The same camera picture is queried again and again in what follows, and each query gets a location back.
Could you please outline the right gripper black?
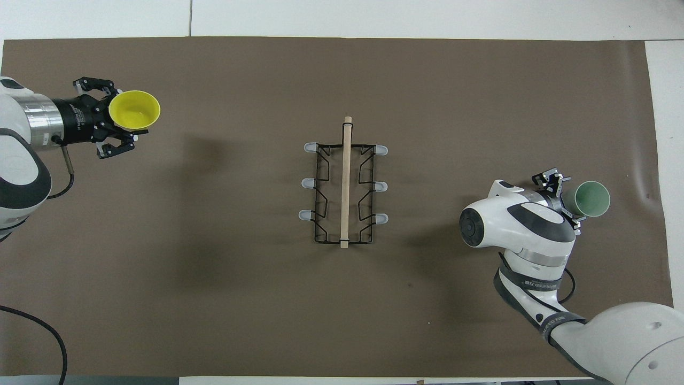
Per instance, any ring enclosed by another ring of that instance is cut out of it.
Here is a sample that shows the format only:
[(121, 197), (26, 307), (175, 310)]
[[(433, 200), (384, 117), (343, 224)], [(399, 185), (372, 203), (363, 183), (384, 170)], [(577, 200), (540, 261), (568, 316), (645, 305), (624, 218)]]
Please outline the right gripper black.
[(565, 177), (557, 168), (552, 168), (532, 176), (532, 183), (537, 186), (540, 195), (555, 199), (555, 210), (561, 212), (562, 216), (571, 224), (576, 235), (581, 234), (581, 222), (584, 216), (577, 216), (565, 208), (562, 192), (563, 184), (571, 181), (571, 177)]

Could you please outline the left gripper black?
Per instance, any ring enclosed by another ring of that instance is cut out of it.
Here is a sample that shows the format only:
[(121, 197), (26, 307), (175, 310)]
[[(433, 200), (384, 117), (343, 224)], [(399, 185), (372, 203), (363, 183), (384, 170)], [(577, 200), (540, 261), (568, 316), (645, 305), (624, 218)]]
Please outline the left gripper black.
[[(107, 111), (113, 97), (118, 95), (113, 81), (83, 76), (73, 81), (77, 92), (75, 98), (54, 98), (62, 121), (62, 134), (56, 143), (69, 145), (79, 142), (95, 142), (98, 158), (103, 160), (135, 148), (136, 135), (115, 127)], [(103, 92), (105, 97), (95, 98), (88, 91)], [(113, 138), (120, 143), (114, 146), (106, 139)]]

